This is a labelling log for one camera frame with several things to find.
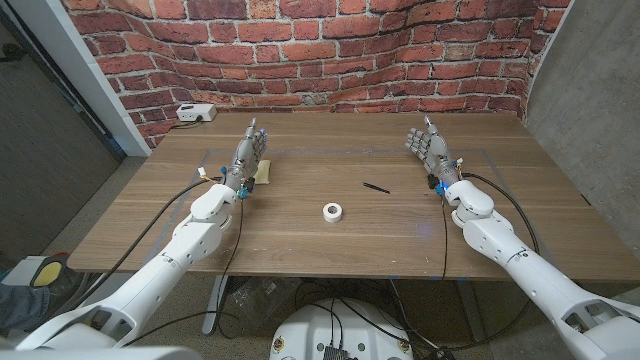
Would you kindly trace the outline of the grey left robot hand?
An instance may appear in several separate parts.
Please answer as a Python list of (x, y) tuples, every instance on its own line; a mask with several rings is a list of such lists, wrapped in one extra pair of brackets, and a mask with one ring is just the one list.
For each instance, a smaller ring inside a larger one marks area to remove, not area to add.
[(222, 184), (234, 190), (240, 199), (253, 191), (255, 174), (266, 147), (267, 133), (258, 129), (257, 119), (252, 118), (222, 177)]

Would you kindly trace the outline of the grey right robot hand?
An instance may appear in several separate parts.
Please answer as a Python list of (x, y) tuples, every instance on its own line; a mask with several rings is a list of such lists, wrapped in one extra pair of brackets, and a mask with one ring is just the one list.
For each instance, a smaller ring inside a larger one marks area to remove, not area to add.
[(425, 130), (411, 128), (405, 147), (423, 163), (430, 189), (443, 196), (446, 190), (461, 180), (459, 163), (449, 151), (445, 139), (428, 115), (424, 116)]

